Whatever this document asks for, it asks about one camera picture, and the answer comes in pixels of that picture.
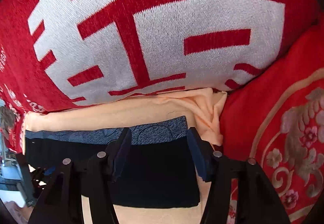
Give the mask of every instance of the red floral fabric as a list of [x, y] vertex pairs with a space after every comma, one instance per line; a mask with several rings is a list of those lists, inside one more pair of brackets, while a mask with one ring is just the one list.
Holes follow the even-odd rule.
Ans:
[[256, 158], [293, 223], [302, 222], [323, 189], [323, 35], [324, 16], [287, 55], [232, 93], [220, 118], [225, 154]]

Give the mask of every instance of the red embroidered pillow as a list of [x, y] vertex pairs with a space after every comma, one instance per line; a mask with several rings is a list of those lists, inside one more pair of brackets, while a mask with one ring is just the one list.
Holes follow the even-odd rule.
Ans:
[[315, 0], [1, 0], [0, 87], [56, 111], [259, 75], [317, 16]]
[[225, 154], [256, 158], [293, 223], [302, 222], [323, 189], [323, 36], [324, 17], [286, 56], [232, 93], [220, 119]]

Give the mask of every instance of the folded black fabric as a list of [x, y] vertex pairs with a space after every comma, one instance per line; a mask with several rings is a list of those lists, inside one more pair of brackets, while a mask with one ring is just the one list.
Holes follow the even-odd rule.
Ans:
[[[88, 159], [106, 145], [26, 138], [26, 159], [33, 167], [50, 168], [65, 158]], [[121, 176], [110, 183], [112, 202], [143, 208], [197, 206], [200, 197], [186, 137], [148, 145], [132, 145]], [[89, 185], [82, 178], [82, 194]]]

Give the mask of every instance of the silver bolt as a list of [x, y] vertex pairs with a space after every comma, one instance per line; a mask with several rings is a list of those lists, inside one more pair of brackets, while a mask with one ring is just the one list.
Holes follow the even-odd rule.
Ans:
[[99, 153], [97, 153], [97, 156], [99, 158], [104, 158], [106, 156], [106, 153], [105, 152], [99, 152]]
[[222, 152], [221, 151], [214, 151], [213, 152], [213, 155], [215, 156], [215, 157], [222, 157]]
[[253, 165], [253, 166], [257, 163], [257, 161], [256, 161], [254, 158], [252, 158], [252, 157], [250, 157], [250, 158], [247, 160], [247, 162], [248, 162], [250, 165]]
[[64, 164], [64, 165], [68, 165], [70, 162], [71, 162], [71, 159], [70, 159], [70, 158], [65, 158], [65, 159], [63, 160], [63, 164]]

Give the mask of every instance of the folded peach fabric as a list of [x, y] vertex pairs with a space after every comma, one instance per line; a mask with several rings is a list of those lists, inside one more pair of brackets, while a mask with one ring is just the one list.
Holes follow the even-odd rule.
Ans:
[[[221, 145], [223, 136], [219, 130], [221, 114], [227, 93], [213, 93], [211, 88], [164, 93], [151, 97], [135, 97], [124, 100], [42, 115], [30, 112], [24, 120], [24, 128], [38, 131], [92, 131], [102, 128], [122, 128], [165, 121], [186, 116], [188, 128], [194, 126], [202, 139]], [[197, 207], [147, 209], [115, 206], [120, 223], [124, 224], [197, 224], [200, 222], [208, 198], [210, 183], [197, 176], [200, 203]], [[82, 198], [85, 224], [91, 224], [88, 199]]]

